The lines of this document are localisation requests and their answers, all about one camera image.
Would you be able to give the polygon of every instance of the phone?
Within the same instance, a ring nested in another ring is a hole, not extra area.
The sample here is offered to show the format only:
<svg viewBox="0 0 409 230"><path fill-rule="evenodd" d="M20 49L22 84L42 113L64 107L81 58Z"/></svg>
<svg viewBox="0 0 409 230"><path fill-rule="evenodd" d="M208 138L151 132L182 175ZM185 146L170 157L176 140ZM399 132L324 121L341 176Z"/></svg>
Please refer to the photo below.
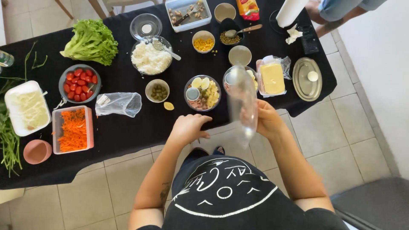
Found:
<svg viewBox="0 0 409 230"><path fill-rule="evenodd" d="M315 36L315 29L311 25L300 26L298 31L303 32L301 43L303 44L305 54L313 54L319 51L318 38Z"/></svg>

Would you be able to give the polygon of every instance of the jeans shorts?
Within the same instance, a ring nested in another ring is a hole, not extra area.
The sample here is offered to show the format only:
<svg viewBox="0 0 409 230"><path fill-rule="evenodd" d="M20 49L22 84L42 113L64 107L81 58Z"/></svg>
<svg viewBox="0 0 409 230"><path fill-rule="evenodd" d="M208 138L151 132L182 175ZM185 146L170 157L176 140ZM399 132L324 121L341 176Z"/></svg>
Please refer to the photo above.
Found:
<svg viewBox="0 0 409 230"><path fill-rule="evenodd" d="M376 10L386 0L322 0L318 6L320 16L328 22L343 18L355 7L366 11Z"/></svg>

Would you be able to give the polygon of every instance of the spoon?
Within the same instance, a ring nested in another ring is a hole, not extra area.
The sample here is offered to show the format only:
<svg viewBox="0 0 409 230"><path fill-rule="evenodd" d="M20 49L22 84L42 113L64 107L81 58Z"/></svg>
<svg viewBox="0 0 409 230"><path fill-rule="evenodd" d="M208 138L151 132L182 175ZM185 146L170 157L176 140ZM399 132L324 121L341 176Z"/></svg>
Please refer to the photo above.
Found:
<svg viewBox="0 0 409 230"><path fill-rule="evenodd" d="M182 59L179 55L169 51L168 49L164 49L163 44L158 40L153 40L152 45L157 50L165 50L166 52L168 52L170 55L172 55L172 57L174 57L178 61L180 61Z"/></svg>
<svg viewBox="0 0 409 230"><path fill-rule="evenodd" d="M252 31L252 30L255 30L255 29L260 29L261 27L263 27L262 24L251 26L249 28L245 28L245 29L242 29L240 31L236 31L235 29L231 29L231 30L228 30L228 31L225 32L225 36L228 37L228 38L234 38L238 33L243 33L243 32Z"/></svg>

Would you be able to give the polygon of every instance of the pink bowl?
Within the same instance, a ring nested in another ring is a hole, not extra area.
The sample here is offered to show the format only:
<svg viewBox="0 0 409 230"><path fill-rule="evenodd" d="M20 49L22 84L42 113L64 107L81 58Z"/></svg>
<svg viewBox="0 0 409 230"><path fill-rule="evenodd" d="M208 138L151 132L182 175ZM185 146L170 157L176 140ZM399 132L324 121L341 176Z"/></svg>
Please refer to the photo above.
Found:
<svg viewBox="0 0 409 230"><path fill-rule="evenodd" d="M27 163L35 165L39 164L51 156L51 145L43 140L30 141L23 151L24 159Z"/></svg>

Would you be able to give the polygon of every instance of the hand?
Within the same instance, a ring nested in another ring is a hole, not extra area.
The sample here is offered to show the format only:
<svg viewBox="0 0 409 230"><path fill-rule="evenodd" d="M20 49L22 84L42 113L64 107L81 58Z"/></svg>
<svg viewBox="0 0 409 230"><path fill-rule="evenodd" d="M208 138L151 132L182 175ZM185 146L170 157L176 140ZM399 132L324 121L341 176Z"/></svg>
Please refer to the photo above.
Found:
<svg viewBox="0 0 409 230"><path fill-rule="evenodd" d="M257 132L267 139L273 138L283 127L286 127L276 110L266 101L257 99L258 122Z"/></svg>
<svg viewBox="0 0 409 230"><path fill-rule="evenodd" d="M183 148L185 145L196 139L209 139L210 135L205 131L200 131L200 128L204 123L211 120L211 117L202 116L200 114L180 116L173 125L173 129L168 140L180 144Z"/></svg>

